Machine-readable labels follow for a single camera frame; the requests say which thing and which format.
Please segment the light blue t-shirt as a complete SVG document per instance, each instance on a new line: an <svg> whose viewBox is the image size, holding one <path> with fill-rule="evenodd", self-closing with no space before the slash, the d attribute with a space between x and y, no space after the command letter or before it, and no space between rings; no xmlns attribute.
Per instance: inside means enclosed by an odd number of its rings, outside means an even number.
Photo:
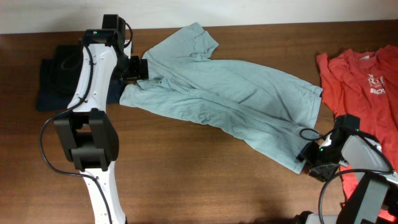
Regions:
<svg viewBox="0 0 398 224"><path fill-rule="evenodd" d="M120 104L222 129L295 173L313 128L322 89L274 68L214 60L218 43L201 25L186 26L149 49L149 77L125 87Z"/></svg>

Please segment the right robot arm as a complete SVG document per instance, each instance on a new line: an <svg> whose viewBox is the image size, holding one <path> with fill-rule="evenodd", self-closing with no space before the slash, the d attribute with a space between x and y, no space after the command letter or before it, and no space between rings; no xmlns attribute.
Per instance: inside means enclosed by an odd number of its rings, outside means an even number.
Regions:
<svg viewBox="0 0 398 224"><path fill-rule="evenodd" d="M397 171L382 153L379 140L359 129L360 119L344 114L335 119L325 135L308 139L298 154L309 175L324 183L316 213L305 211L295 223L387 223L380 216L386 211L397 216ZM351 196L337 215L323 214L323 198L331 182L346 174L358 180Z"/></svg>

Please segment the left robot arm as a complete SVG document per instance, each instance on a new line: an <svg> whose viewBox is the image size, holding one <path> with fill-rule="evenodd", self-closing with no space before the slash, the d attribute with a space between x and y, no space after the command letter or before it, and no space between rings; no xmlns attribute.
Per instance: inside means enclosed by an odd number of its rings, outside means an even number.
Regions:
<svg viewBox="0 0 398 224"><path fill-rule="evenodd" d="M132 31L117 14L105 14L100 29L88 29L82 37L82 67L67 109L52 118L65 157L81 177L90 196L95 223L127 223L119 202L115 163L119 138L106 114L111 80L146 80L148 62L133 56L126 39Z"/></svg>

